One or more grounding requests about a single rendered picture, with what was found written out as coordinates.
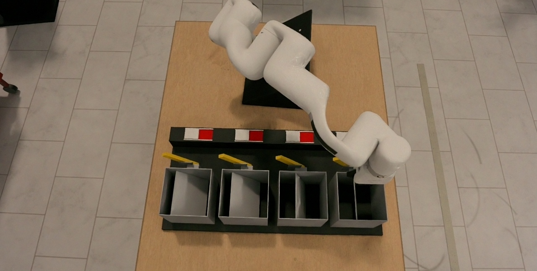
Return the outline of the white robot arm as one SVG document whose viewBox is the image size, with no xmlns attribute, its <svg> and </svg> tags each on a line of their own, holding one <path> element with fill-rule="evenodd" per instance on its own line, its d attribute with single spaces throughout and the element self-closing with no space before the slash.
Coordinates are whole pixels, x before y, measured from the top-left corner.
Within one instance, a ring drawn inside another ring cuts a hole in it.
<svg viewBox="0 0 537 271">
<path fill-rule="evenodd" d="M 373 112 L 363 112 L 343 140 L 334 136 L 326 122 L 330 88 L 305 69 L 316 52 L 314 45 L 274 20 L 254 35 L 261 18 L 253 2 L 228 0 L 211 24 L 209 38 L 226 48 L 240 74 L 264 78 L 307 112 L 321 145 L 347 165 L 365 165 L 374 177 L 387 178 L 410 159 L 410 144 Z"/>
</svg>

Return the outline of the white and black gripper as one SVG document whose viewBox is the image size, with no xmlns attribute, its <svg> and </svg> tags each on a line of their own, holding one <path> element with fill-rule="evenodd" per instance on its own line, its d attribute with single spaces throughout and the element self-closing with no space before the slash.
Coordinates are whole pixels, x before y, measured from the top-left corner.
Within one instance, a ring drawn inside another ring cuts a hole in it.
<svg viewBox="0 0 537 271">
<path fill-rule="evenodd" d="M 387 184 L 392 180 L 396 173 L 395 171 L 393 174 L 391 174 L 391 176 L 384 179 L 374 177 L 365 165 L 354 167 L 353 169 L 354 170 L 347 172 L 347 177 L 353 178 L 356 186 L 360 184 L 370 184 L 370 186 L 374 184 Z"/>
</svg>

